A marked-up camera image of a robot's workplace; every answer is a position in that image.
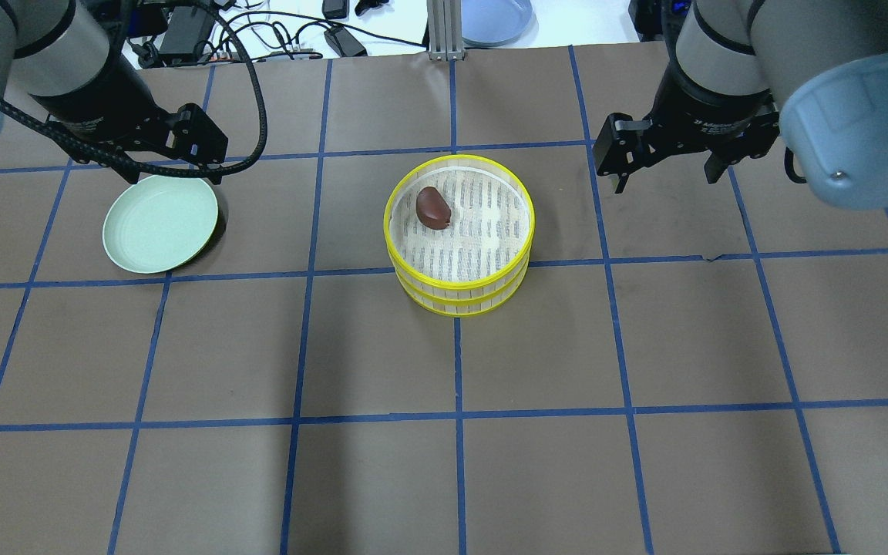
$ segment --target yellow-rimmed basket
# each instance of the yellow-rimmed basket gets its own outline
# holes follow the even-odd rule
[[[451,224],[423,226],[415,199],[433,186],[451,207]],[[383,234],[402,288],[445,316],[473,316],[505,302],[526,275],[536,228],[533,201],[503,165],[458,154],[406,174],[385,204]]]

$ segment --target yellow rim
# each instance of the yellow rim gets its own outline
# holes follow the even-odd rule
[[[416,270],[416,268],[410,266],[410,264],[406,262],[406,260],[404,260],[397,248],[395,248],[395,245],[392,243],[392,237],[390,236],[390,229],[388,225],[390,214],[392,213],[392,205],[395,203],[395,198],[397,197],[397,194],[401,192],[404,186],[409,185],[409,180],[412,179],[412,177],[415,176],[420,170],[423,170],[434,164],[439,164],[440,162],[443,162],[445,160],[475,160],[483,162],[484,164],[496,166],[497,168],[503,170],[505,173],[508,173],[509,177],[512,178],[513,182],[515,183],[515,186],[518,187],[520,192],[523,193],[523,197],[525,197],[526,199],[526,205],[530,214],[530,230],[527,233],[526,241],[523,243],[523,248],[520,249],[519,253],[515,257],[513,257],[513,259],[509,261],[508,264],[505,264],[505,266],[501,268],[501,270],[496,271],[496,273],[493,273],[491,275],[487,275],[487,277],[485,278],[482,277],[480,278],[480,280],[444,281],[437,280],[437,278],[430,277],[429,275],[420,274],[419,271]],[[501,278],[505,277],[505,275],[507,275],[509,271],[512,270],[512,268],[515,268],[520,262],[522,262],[525,257],[529,255],[530,248],[533,246],[533,232],[536,230],[537,227],[536,218],[536,214],[535,212],[533,212],[533,200],[530,199],[530,193],[528,192],[528,190],[526,190],[526,187],[523,186],[523,182],[521,182],[521,180],[516,177],[516,174],[509,171],[509,168],[506,168],[504,165],[494,160],[489,160],[489,158],[484,158],[482,156],[475,156],[473,154],[449,154],[447,156],[440,156],[438,158],[434,158],[433,160],[429,160],[427,162],[424,162],[423,164],[420,164],[416,168],[413,168],[412,171],[407,173],[404,178],[399,180],[399,183],[397,183],[395,189],[392,190],[392,194],[390,194],[390,197],[388,197],[388,203],[385,204],[385,213],[383,214],[383,236],[385,238],[385,246],[388,247],[388,255],[390,256],[390,258],[392,259],[392,263],[394,263],[394,266],[396,266],[398,270],[399,268],[401,268],[407,274],[410,274],[414,278],[416,278],[417,281],[422,282],[422,284],[430,285],[430,287],[433,288],[451,289],[451,291],[468,291],[468,289],[482,288],[486,285],[493,284],[493,282],[501,280]]]
[[[422,307],[423,309],[433,312],[434,314],[439,314],[441,316],[447,316],[449,318],[469,318],[471,316],[482,316],[483,314],[489,313],[493,310],[496,310],[498,307],[503,306],[505,304],[505,302],[507,302],[507,300],[512,298],[512,295],[515,294],[517,289],[519,289],[520,285],[523,284],[523,278],[525,278],[525,277],[526,277],[526,273],[524,271],[522,278],[517,278],[517,280],[512,281],[512,284],[515,284],[514,287],[512,288],[512,291],[509,291],[509,296],[507,296],[507,298],[504,298],[503,300],[501,300],[501,302],[498,302],[498,303],[494,304],[493,306],[489,306],[489,308],[486,308],[483,310],[479,310],[476,312],[466,312],[464,314],[456,314],[453,312],[446,312],[444,310],[438,310],[438,309],[434,308],[433,306],[427,306],[426,303],[424,303],[422,300],[416,298],[415,295],[413,295],[412,292],[409,291],[409,288],[407,288],[405,285],[402,286],[402,290],[405,291],[406,295],[408,295],[409,298],[413,299],[413,302],[420,305],[420,307]]]
[[[399,273],[397,273],[397,278],[398,278],[399,282],[401,282],[401,284],[404,288],[409,289],[410,291],[413,292],[413,294],[418,294],[418,295],[422,296],[423,298],[427,298],[431,301],[438,302],[440,304],[450,304],[452,306],[469,306],[472,304],[482,304],[483,302],[486,302],[486,300],[489,300],[491,298],[496,298],[496,296],[500,296],[501,294],[504,294],[504,292],[507,292],[509,290],[509,288],[512,287],[512,284],[515,284],[515,282],[517,280],[521,280],[521,275],[526,273],[526,268],[528,268],[529,266],[530,266],[529,262],[523,264],[523,267],[519,268],[519,270],[516,271],[516,274],[514,275],[512,280],[510,280],[508,282],[508,284],[505,284],[501,288],[497,288],[495,291],[491,291],[488,294],[478,296],[477,298],[461,298],[461,299],[441,298],[441,296],[429,294],[426,291],[420,291],[419,289],[416,288],[415,285],[410,284],[410,282],[406,281],[406,279],[403,278],[401,275],[399,275]]]

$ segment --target light green plate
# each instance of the light green plate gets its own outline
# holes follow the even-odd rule
[[[204,180],[151,176],[109,208],[102,244],[117,266],[155,274],[193,259],[216,222],[218,199]]]

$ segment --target plate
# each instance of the plate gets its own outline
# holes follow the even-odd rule
[[[465,0],[461,34],[469,46],[501,46],[518,39],[532,17],[530,0]]]
[[[102,225],[116,266],[157,274],[193,259],[218,222],[218,199],[200,179],[151,176],[121,193]]]

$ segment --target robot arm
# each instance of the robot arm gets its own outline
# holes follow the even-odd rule
[[[887,0],[697,0],[668,47],[651,112],[611,113],[595,143],[617,193],[640,168],[705,150],[714,183],[782,134],[820,199],[887,207]]]
[[[124,2],[123,9],[134,3]],[[130,183],[140,173],[139,164],[130,164],[131,151],[218,167],[228,138],[198,105],[175,113],[156,105],[120,43],[110,41],[77,0],[0,0],[0,97],[11,77],[52,115],[46,125],[74,160],[102,161],[108,154],[106,165]],[[221,175],[209,177],[220,182]]]

